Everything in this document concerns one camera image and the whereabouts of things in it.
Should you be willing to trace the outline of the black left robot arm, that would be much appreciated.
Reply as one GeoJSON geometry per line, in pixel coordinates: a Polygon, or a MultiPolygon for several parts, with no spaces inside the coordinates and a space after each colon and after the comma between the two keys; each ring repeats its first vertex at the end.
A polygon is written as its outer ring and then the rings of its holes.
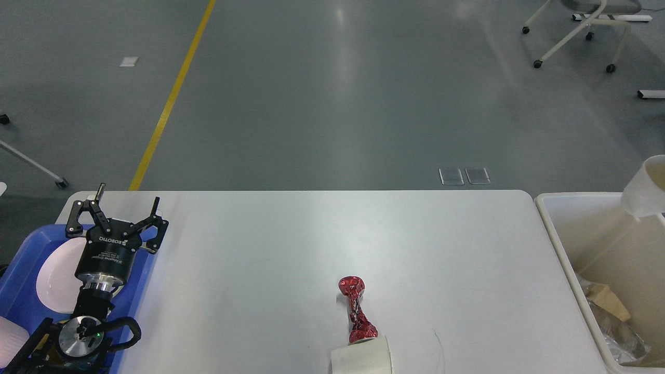
{"type": "Polygon", "coordinates": [[[65,225],[24,240],[2,272],[3,373],[107,373],[142,336],[135,308],[168,221],[156,198],[140,222],[108,218],[104,184],[65,225]]]}

